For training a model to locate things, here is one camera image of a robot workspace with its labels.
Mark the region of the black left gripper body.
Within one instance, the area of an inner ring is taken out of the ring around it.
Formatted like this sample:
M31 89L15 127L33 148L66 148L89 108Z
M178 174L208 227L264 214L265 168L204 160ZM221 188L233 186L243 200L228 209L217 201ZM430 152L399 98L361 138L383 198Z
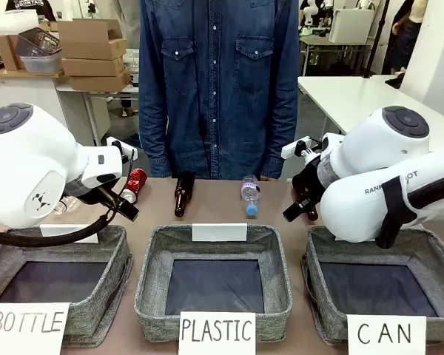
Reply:
M99 203L106 206L113 212L120 214L127 213L127 203L122 196L116 194L111 189L106 189L105 186L99 186L95 189L95 193L98 195Z

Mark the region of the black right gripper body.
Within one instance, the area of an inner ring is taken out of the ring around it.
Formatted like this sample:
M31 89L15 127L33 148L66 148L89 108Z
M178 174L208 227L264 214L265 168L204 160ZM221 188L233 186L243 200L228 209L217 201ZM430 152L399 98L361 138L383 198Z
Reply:
M317 176L318 162L308 163L302 171L292 178L296 202L303 208L311 208L320 202L324 187Z

